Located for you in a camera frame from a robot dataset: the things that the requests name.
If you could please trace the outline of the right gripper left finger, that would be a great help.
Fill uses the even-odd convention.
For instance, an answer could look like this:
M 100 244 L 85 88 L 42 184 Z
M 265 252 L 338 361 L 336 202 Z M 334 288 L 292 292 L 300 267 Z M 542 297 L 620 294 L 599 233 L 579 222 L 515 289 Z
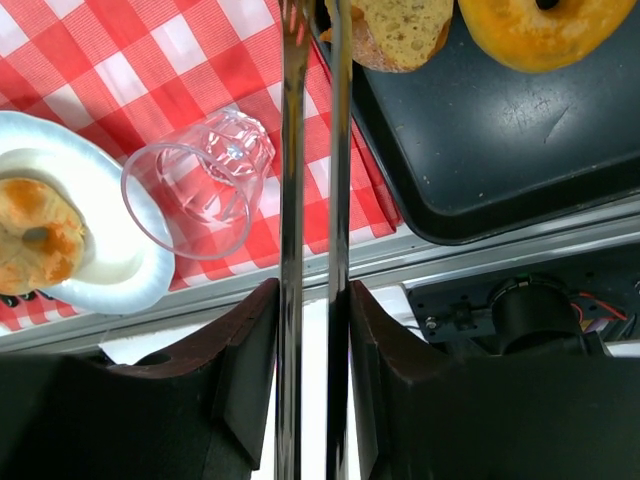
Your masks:
M 247 479 L 261 463 L 279 283 L 127 365 L 1 358 L 5 479 Z

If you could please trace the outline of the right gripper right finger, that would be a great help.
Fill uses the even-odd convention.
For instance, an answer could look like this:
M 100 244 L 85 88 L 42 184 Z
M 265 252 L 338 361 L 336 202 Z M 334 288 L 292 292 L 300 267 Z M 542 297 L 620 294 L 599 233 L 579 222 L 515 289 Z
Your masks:
M 635 479 L 639 362 L 608 355 L 458 360 L 350 286 L 364 479 Z

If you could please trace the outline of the round bagel bread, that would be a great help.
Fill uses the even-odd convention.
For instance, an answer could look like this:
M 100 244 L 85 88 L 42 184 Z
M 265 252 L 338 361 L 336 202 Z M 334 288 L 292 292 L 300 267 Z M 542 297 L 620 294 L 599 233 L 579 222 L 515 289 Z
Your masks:
M 1 293 L 22 295 L 70 279 L 85 254 L 76 210 L 52 187 L 30 178 L 1 181 Z

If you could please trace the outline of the sliced bread roll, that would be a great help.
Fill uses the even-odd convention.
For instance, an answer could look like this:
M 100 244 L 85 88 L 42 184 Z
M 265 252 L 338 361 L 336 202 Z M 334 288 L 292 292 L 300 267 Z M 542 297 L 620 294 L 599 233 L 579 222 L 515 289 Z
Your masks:
M 412 72 L 448 38 L 452 0 L 353 0 L 352 59 L 370 70 Z

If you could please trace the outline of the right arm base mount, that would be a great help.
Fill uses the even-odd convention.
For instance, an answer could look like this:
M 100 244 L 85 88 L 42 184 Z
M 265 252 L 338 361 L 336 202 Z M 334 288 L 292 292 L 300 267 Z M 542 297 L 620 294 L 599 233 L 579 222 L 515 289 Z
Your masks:
M 417 330 L 458 358 L 639 338 L 636 243 L 408 291 Z

